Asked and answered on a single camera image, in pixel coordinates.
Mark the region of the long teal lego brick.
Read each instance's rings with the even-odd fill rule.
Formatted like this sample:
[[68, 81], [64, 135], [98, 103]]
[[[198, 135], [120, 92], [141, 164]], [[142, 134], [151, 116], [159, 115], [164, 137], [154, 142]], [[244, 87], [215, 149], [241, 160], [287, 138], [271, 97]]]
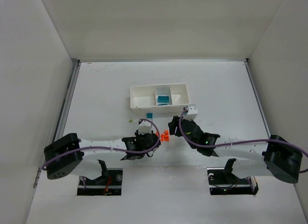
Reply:
[[167, 95], [159, 95], [157, 97], [157, 102], [158, 103], [169, 103], [170, 102], [170, 97]]

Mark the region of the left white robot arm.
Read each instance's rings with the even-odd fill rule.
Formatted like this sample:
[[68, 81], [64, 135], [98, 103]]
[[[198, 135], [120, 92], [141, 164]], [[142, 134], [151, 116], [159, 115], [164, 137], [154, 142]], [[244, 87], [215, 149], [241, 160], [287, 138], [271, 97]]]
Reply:
[[153, 132], [112, 141], [90, 141], [69, 133], [44, 148], [45, 163], [41, 166], [47, 178], [56, 180], [70, 174], [94, 180], [107, 176], [107, 164], [142, 159], [161, 145]]

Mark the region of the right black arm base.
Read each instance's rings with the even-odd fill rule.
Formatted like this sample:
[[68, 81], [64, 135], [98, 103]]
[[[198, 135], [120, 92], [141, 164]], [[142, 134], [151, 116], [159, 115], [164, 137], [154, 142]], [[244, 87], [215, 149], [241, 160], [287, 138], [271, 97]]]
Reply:
[[235, 158], [229, 159], [224, 168], [207, 168], [210, 195], [253, 195], [259, 187], [255, 177], [238, 178], [232, 174]]

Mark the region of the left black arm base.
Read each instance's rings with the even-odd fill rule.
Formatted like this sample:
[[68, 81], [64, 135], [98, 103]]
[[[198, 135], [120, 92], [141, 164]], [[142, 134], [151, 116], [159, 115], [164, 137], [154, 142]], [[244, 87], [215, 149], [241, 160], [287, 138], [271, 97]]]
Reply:
[[120, 196], [122, 194], [122, 168], [107, 168], [104, 161], [99, 160], [101, 174], [91, 180], [79, 179], [77, 196]]

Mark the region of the square teal lego brick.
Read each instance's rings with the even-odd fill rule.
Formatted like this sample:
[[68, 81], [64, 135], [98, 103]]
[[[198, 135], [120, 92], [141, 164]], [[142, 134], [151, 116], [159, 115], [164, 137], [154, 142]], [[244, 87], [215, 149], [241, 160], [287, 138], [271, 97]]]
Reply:
[[153, 113], [147, 113], [147, 114], [146, 114], [146, 117], [147, 117], [148, 119], [152, 119], [152, 118], [153, 118]]

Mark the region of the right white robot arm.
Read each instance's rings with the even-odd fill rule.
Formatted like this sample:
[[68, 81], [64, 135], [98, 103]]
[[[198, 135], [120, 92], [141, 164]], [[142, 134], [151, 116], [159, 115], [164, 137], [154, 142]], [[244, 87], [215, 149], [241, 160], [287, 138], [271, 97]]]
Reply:
[[202, 131], [193, 120], [174, 116], [168, 128], [170, 135], [184, 137], [192, 149], [204, 156], [228, 157], [224, 173], [232, 179], [273, 176], [285, 183], [296, 184], [303, 172], [301, 162], [307, 152], [278, 135], [217, 145], [215, 142], [220, 135]]

